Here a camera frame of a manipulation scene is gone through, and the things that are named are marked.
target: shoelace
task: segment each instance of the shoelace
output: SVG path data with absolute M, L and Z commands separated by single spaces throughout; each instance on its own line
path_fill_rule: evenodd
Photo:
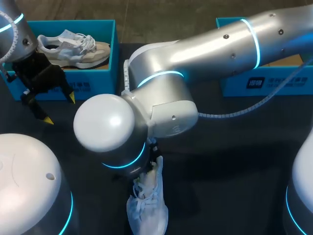
M 93 50 L 96 47 L 95 39 L 90 35 L 85 35 L 82 33 L 76 33 L 79 37 L 81 44 L 74 46 L 75 48 L 83 46 L 83 50 L 80 53 L 83 53 L 85 50 Z
M 134 180 L 133 192 L 136 198 L 134 201 L 137 203 L 136 209 L 133 211 L 134 219 L 140 219 L 141 214 L 146 208 L 147 209 L 157 208 L 158 202 L 157 188 L 158 183 L 156 183 L 156 186 L 154 187 L 149 197 L 144 198 L 144 195 L 147 193 L 147 187 L 144 186 L 142 183 Z

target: blue cardboard box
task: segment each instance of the blue cardboard box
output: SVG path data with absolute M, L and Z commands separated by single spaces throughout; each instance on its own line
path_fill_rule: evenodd
M 96 41 L 111 45 L 111 54 L 107 69 L 64 70 L 67 82 L 73 87 L 76 100 L 86 100 L 97 94 L 114 94 L 117 80 L 119 44 L 114 20 L 91 21 L 29 21 L 29 26 L 36 35 L 47 37 L 60 35 L 65 29 L 73 33 L 91 35 Z M 11 66 L 5 65 L 10 75 Z M 12 83 L 5 81 L 15 100 L 21 100 L 21 94 L 26 90 L 23 83 L 16 79 Z M 39 94 L 37 100 L 66 100 L 59 88 L 48 93 Z
M 233 23 L 244 17 L 217 18 L 217 27 Z M 264 66 L 220 80 L 223 96 L 268 95 L 298 66 Z M 306 66 L 277 95 L 313 94 L 313 66 Z

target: black table surface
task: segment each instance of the black table surface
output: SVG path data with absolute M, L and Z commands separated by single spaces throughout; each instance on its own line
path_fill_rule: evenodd
M 123 61 L 140 46 L 121 44 L 118 92 Z M 230 113 L 261 99 L 223 98 L 217 81 L 190 89 L 203 113 Z M 29 135 L 51 148 L 73 192 L 82 235 L 131 234 L 126 180 L 116 180 L 75 138 L 72 123 L 82 103 L 40 102 L 55 122 L 46 125 L 14 101 L 0 79 L 0 133 Z M 166 234 L 284 234 L 285 190 L 293 159 L 312 126 L 312 107 L 313 96 L 276 96 L 242 117 L 200 119 L 190 131 L 159 140 L 169 208 Z

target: shoe sole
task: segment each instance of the shoe sole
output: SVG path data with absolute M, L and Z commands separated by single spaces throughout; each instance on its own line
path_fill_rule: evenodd
M 109 58 L 109 56 L 105 57 L 101 60 L 92 62 L 92 63 L 77 63 L 77 62 L 71 62 L 71 61 L 67 61 L 67 60 L 50 60 L 50 63 L 53 65 L 58 65 L 61 68 L 63 68 L 63 67 L 76 67 L 78 69 L 85 70 L 85 69 L 92 69 L 92 68 L 97 67 L 101 63 L 105 62 L 108 58 Z

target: white sneaker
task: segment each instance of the white sneaker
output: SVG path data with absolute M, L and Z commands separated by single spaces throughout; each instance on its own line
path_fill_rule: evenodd
M 134 235 L 164 235 L 168 209 L 163 199 L 163 158 L 156 159 L 153 170 L 134 180 L 134 195 L 127 201 L 127 216 Z
M 38 52 L 60 67 L 75 66 L 89 69 L 106 61 L 110 56 L 110 45 L 96 42 L 90 35 L 65 30 L 57 37 L 38 36 Z

